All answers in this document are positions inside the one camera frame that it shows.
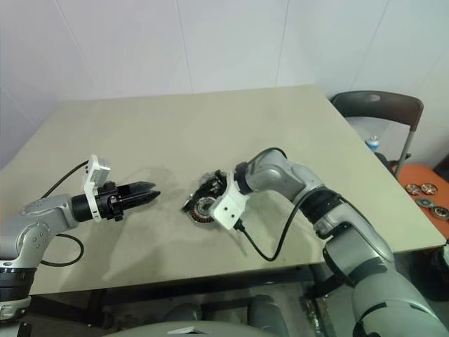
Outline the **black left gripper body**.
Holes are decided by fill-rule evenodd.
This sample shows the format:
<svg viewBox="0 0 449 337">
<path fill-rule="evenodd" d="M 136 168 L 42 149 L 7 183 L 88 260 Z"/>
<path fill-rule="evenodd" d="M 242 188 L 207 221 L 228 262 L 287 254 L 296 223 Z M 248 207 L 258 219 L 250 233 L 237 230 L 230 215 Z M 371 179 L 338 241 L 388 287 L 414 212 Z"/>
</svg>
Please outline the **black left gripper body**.
<svg viewBox="0 0 449 337">
<path fill-rule="evenodd" d="M 116 183 L 107 181 L 98 188 L 96 204 L 101 219 L 120 221 L 123 219 L 121 196 Z"/>
</svg>

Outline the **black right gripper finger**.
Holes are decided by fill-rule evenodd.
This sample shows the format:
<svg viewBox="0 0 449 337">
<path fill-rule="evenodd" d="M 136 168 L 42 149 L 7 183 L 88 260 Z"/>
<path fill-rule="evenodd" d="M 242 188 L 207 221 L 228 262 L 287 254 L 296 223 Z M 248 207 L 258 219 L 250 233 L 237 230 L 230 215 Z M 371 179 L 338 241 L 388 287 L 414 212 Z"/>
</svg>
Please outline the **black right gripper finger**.
<svg viewBox="0 0 449 337">
<path fill-rule="evenodd" d="M 181 211 L 184 213 L 192 211 L 201 198 L 211 197 L 212 195 L 213 193 L 210 187 L 206 185 L 199 186 L 188 196 L 184 206 L 181 208 Z"/>
</svg>

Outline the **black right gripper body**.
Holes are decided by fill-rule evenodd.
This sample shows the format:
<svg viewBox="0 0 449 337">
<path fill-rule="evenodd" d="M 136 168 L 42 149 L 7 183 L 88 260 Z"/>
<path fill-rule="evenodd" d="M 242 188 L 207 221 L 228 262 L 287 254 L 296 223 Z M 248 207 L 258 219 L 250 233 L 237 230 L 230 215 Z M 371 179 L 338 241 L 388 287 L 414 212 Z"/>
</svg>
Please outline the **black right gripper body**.
<svg viewBox="0 0 449 337">
<path fill-rule="evenodd" d="M 225 193 L 227 189 L 227 173 L 221 170 L 212 172 L 207 180 L 206 191 L 208 196 L 218 198 Z"/>
</svg>

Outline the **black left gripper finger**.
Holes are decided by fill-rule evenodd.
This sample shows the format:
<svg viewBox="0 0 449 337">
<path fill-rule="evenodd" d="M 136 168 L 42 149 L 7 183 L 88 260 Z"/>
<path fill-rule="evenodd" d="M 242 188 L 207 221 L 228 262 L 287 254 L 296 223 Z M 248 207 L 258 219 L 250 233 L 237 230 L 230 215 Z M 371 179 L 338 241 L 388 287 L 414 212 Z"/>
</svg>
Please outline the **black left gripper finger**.
<svg viewBox="0 0 449 337">
<path fill-rule="evenodd" d="M 161 194 L 160 191 L 149 190 L 140 193 L 132 193 L 121 198 L 122 209 L 132 209 L 144 204 L 148 204 Z"/>
<path fill-rule="evenodd" d="M 125 185 L 118 186 L 119 194 L 122 197 L 150 193 L 156 185 L 147 181 L 137 181 Z"/>
</svg>

